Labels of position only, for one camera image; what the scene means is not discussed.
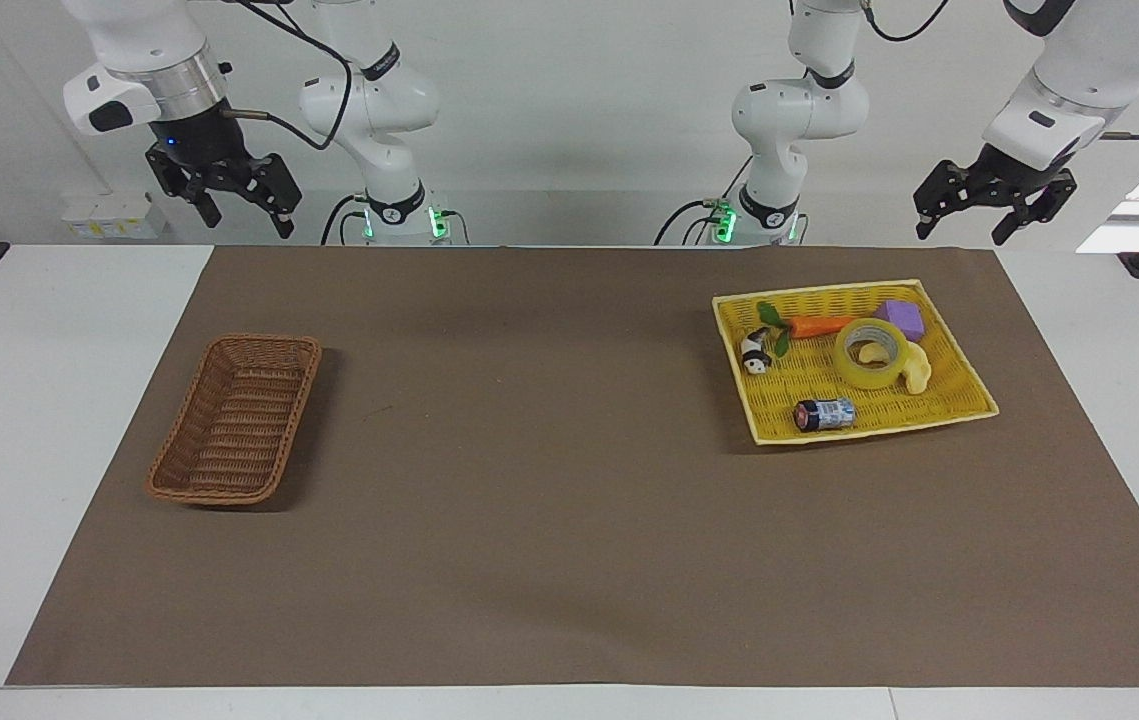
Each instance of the white robotic arm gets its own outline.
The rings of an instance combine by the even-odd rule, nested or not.
[[[368,199],[372,242],[435,242],[440,202],[423,186],[413,152],[392,133],[431,126],[440,96],[428,79],[400,59],[376,13],[376,0],[313,0],[326,42],[360,68],[336,141],[357,161]],[[318,77],[301,90],[308,123],[326,132],[337,117],[342,77]]]
[[[149,124],[147,161],[167,196],[214,227],[208,190],[230,191],[271,215],[289,237],[301,191],[280,155],[253,158],[226,115],[230,65],[218,64],[186,0],[62,0],[84,26],[98,63],[63,87],[72,122],[90,136]]]
[[[794,142],[852,136],[866,122],[867,91],[853,77],[853,46],[862,23],[858,0],[798,0],[788,46],[805,64],[805,76],[771,79],[738,93],[734,129],[752,150],[747,182],[729,195],[738,242],[787,242],[788,220],[808,172],[805,155]]]
[[[969,167],[943,159],[916,191],[924,240],[936,222],[973,205],[1008,206],[997,245],[1057,215],[1076,190],[1066,169],[1139,95],[1139,3],[1131,0],[1003,0],[1044,50],[982,133]]]

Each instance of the yellow tape roll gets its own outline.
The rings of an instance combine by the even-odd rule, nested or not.
[[[875,342],[890,352],[890,362],[883,368],[869,368],[854,360],[858,346]],[[886,388],[898,382],[907,365],[907,336],[893,324],[874,318],[863,318],[845,325],[835,336],[835,369],[844,382],[857,388]]]

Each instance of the brown wicker basket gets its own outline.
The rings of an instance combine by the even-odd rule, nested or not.
[[[204,349],[147,477],[159,500],[252,505],[276,492],[321,361],[310,337],[229,334]]]

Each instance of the white table surface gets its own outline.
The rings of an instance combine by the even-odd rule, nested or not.
[[[0,685],[210,251],[16,246],[0,265]],[[1139,283],[1111,256],[1000,257],[1139,501]],[[0,688],[0,715],[1128,720],[1139,689]]]

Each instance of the yellow wicker basket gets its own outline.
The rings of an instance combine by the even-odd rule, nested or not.
[[[739,343],[761,327],[756,304],[769,301],[787,316],[870,316],[886,300],[906,300],[920,306],[925,337],[920,346],[929,355],[934,374],[924,395],[908,395],[902,381],[887,388],[863,391],[839,378],[831,363],[835,336],[795,339],[781,360],[764,375],[743,371]],[[743,410],[756,445],[803,445],[835,439],[869,437],[907,429],[933,428],[950,423],[990,418],[999,414],[982,378],[968,363],[939,310],[925,295],[920,281],[857,283],[806,287],[797,291],[755,292],[711,301],[716,327],[734,368]],[[857,407],[857,423],[847,429],[802,433],[793,409],[802,400],[847,396]]]

